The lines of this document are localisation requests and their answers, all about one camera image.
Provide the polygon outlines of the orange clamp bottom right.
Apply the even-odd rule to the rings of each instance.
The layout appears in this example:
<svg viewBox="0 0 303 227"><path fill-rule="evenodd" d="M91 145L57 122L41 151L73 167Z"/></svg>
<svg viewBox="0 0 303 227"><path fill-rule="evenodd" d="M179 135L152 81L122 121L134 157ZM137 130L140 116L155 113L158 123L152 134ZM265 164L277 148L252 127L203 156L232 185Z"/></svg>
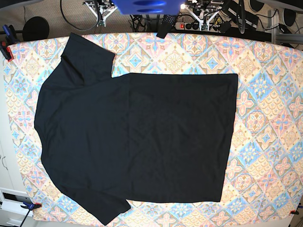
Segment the orange clamp bottom right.
<svg viewBox="0 0 303 227"><path fill-rule="evenodd" d="M292 211L290 211L290 214L299 215L299 211L298 210L292 210Z"/></svg>

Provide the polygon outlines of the blue clamp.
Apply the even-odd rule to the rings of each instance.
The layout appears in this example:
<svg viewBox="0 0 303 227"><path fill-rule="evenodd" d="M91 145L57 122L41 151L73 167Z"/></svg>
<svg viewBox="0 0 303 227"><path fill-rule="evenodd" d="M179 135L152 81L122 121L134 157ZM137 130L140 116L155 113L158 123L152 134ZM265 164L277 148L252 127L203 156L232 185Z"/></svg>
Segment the blue clamp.
<svg viewBox="0 0 303 227"><path fill-rule="evenodd" d="M0 42L0 52L2 53L3 57L8 61L12 61L13 60L13 54L12 51L10 49L10 45L12 44L12 42L14 41L14 35L11 31L11 29L9 28L9 26L7 25L3 25L3 32L1 32L1 35L6 35L5 37L5 41L1 41Z"/></svg>
<svg viewBox="0 0 303 227"><path fill-rule="evenodd" d="M35 209L42 207L42 204L40 204L40 203L33 204L33 203L23 202L23 204L20 206L24 209L35 210Z"/></svg>

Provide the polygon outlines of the black T-shirt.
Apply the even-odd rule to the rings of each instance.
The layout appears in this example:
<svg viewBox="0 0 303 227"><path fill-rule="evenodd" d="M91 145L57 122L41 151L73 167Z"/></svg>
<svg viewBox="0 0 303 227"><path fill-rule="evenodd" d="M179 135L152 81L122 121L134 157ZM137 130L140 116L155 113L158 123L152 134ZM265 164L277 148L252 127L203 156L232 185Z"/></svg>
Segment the black T-shirt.
<svg viewBox="0 0 303 227"><path fill-rule="evenodd" d="M60 192L106 225L129 201L219 202L237 74L112 77L115 54L70 34L34 128Z"/></svg>

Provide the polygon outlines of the blue clamp bottom left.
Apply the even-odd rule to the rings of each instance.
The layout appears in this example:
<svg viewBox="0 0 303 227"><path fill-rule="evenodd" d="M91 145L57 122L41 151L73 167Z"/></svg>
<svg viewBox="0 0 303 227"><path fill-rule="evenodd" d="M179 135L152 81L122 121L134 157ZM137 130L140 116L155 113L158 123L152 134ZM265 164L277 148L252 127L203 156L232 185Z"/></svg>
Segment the blue clamp bottom left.
<svg viewBox="0 0 303 227"><path fill-rule="evenodd" d="M23 202L23 204L20 206L24 209L35 210L35 209L42 207L42 204L40 204L40 203L33 204L33 203Z"/></svg>

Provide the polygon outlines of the blue clamp top left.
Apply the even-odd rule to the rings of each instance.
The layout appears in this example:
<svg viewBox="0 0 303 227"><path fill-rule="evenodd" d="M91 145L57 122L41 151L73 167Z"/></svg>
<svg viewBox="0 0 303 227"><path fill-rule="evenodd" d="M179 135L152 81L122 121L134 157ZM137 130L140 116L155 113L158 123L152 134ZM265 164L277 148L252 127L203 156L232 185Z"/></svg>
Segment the blue clamp top left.
<svg viewBox="0 0 303 227"><path fill-rule="evenodd" d="M12 61L13 60L13 54L12 51L10 49L10 45L12 44L12 42L14 41L14 35L11 31L11 29L9 28L9 26L7 25L3 25L3 32L1 32L1 35L6 35L5 37L5 41L1 41L0 42L0 52L2 53L3 57L8 61Z"/></svg>

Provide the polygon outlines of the white power strip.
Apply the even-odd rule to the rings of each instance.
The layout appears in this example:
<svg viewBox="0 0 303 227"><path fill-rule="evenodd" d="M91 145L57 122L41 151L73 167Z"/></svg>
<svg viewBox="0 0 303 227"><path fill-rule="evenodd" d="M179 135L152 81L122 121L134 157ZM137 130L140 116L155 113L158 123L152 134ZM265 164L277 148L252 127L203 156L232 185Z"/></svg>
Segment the white power strip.
<svg viewBox="0 0 303 227"><path fill-rule="evenodd" d="M204 31L204 32L219 32L219 25L200 26L198 22L176 22L175 29L180 31Z"/></svg>

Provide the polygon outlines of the white cabinet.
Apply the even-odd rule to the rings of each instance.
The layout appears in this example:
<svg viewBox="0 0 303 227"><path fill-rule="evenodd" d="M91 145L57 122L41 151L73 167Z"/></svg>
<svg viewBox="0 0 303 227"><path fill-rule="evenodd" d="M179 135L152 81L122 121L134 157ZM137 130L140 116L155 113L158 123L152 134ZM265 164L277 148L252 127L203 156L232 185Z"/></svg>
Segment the white cabinet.
<svg viewBox="0 0 303 227"><path fill-rule="evenodd" d="M0 57L0 221L6 225L13 220L20 224L28 210L22 202L31 199L24 188L12 140L4 89L3 57Z"/></svg>

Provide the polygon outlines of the patterned tablecloth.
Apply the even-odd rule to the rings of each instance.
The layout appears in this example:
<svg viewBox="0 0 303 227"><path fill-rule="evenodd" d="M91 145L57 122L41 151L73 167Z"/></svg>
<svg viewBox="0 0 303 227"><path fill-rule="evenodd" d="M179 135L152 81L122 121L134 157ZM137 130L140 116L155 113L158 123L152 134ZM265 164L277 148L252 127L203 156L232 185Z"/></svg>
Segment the patterned tablecloth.
<svg viewBox="0 0 303 227"><path fill-rule="evenodd" d="M87 35L116 54L113 75L129 72L239 75L236 115L219 203L133 201L112 227L287 226L303 195L303 53L224 36L153 33ZM11 46L3 60L9 125L28 197L42 204L29 226L100 226L62 195L40 162L34 113L41 84L60 62L67 37Z"/></svg>

